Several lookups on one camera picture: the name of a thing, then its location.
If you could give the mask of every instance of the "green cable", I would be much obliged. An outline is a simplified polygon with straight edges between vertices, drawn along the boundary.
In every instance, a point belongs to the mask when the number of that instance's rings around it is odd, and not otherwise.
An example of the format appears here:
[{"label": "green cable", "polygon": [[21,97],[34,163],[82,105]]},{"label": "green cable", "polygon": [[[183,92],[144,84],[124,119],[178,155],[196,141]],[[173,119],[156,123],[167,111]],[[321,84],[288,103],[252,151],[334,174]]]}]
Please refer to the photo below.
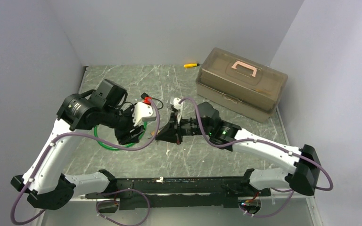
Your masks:
[{"label": "green cable", "polygon": [[[143,135],[145,134],[145,131],[146,131],[146,127],[147,127],[148,123],[147,122],[144,122],[144,131],[143,133],[140,135],[140,139],[142,139]],[[95,126],[94,128],[94,136],[95,137],[98,137],[98,126]],[[111,151],[119,151],[121,149],[118,149],[118,148],[115,148],[115,147],[111,147],[109,145],[106,145],[100,141],[97,141],[97,143],[102,146],[103,148],[106,148],[107,150],[111,150]],[[131,144],[127,144],[125,145],[124,147],[131,147],[131,146],[134,146],[135,144],[134,143],[131,143]]]}]

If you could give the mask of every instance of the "floor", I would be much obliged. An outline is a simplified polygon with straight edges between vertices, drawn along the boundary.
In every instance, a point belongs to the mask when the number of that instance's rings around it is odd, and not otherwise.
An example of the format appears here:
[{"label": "floor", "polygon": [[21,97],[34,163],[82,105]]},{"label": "floor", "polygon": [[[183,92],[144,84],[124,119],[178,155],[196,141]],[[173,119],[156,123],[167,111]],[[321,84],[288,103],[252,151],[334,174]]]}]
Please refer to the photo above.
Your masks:
[{"label": "floor", "polygon": [[[192,97],[201,103],[208,100],[196,94],[195,78],[198,71],[199,67],[185,69],[182,65],[90,66],[85,72],[81,92],[95,89],[103,79],[110,79],[128,90],[128,101],[140,101],[140,95],[146,92],[164,102],[170,97]],[[266,139],[286,144],[277,114],[259,123],[208,102],[219,110],[222,119]],[[160,115],[160,125],[164,126],[169,119],[168,109],[160,110]],[[183,116],[194,117],[192,104],[186,103]],[[150,132],[155,123],[148,124],[147,133],[140,144],[151,137]],[[99,127],[99,137],[116,143],[114,131],[104,126]],[[184,137],[181,145],[154,142],[136,152],[109,151],[94,140],[83,139],[65,168],[65,173],[80,175],[106,169],[117,178],[242,176],[248,168],[263,170],[272,167],[275,166],[249,154],[211,147],[198,136]]]}]

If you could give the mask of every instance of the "gray wall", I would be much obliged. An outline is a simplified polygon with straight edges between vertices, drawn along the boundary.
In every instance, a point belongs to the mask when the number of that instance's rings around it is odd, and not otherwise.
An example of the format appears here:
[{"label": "gray wall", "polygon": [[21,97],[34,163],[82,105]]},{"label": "gray wall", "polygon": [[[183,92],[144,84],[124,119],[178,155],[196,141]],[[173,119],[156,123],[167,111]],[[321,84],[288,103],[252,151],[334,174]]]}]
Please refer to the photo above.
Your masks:
[{"label": "gray wall", "polygon": [[[31,166],[82,65],[44,0],[0,0],[0,225],[11,225],[12,176]],[[32,216],[25,199],[18,220]]]},{"label": "gray wall", "polygon": [[362,225],[362,1],[305,0],[271,67],[289,74],[290,142],[316,147],[334,180],[316,192],[324,225]]},{"label": "gray wall", "polygon": [[213,47],[269,65],[303,0],[49,0],[84,65],[203,62]]}]

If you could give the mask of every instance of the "gray marble surface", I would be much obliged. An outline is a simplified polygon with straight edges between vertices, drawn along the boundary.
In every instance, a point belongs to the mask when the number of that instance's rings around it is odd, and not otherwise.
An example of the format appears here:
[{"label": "gray marble surface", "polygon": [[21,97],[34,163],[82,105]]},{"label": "gray marble surface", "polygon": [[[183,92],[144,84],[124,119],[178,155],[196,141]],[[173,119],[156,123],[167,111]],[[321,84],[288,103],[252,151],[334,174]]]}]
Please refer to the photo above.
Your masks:
[{"label": "gray marble surface", "polygon": [[[96,89],[103,79],[110,79],[128,90],[128,101],[140,101],[143,92],[167,102],[170,97],[192,97],[197,103],[208,101],[196,94],[195,78],[199,67],[182,65],[107,65],[90,66],[85,72],[81,92]],[[261,137],[285,144],[278,115],[259,123],[212,101],[220,117]],[[166,108],[160,110],[160,125],[169,119]],[[193,105],[184,105],[183,117],[194,117]],[[136,146],[148,141],[155,122],[148,124],[147,133]],[[99,127],[99,137],[116,143],[114,131]],[[71,175],[94,173],[106,169],[117,178],[136,177],[207,177],[242,176],[246,169],[267,169],[275,166],[249,154],[233,153],[209,146],[202,137],[184,137],[181,145],[155,141],[141,151],[109,151],[96,141],[83,139],[73,153],[64,172]]]}]

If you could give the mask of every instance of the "toolbox handle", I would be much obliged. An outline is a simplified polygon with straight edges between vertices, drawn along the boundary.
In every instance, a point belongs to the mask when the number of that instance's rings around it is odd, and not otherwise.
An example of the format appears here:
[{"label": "toolbox handle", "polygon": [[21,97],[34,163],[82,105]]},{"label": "toolbox handle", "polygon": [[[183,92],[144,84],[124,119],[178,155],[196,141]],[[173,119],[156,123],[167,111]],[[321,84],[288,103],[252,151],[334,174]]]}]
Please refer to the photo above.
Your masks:
[{"label": "toolbox handle", "polygon": [[231,68],[236,70],[238,65],[241,65],[242,67],[252,70],[253,71],[252,77],[256,77],[257,68],[253,67],[252,65],[248,65],[244,62],[241,62],[241,61],[235,62]]}]

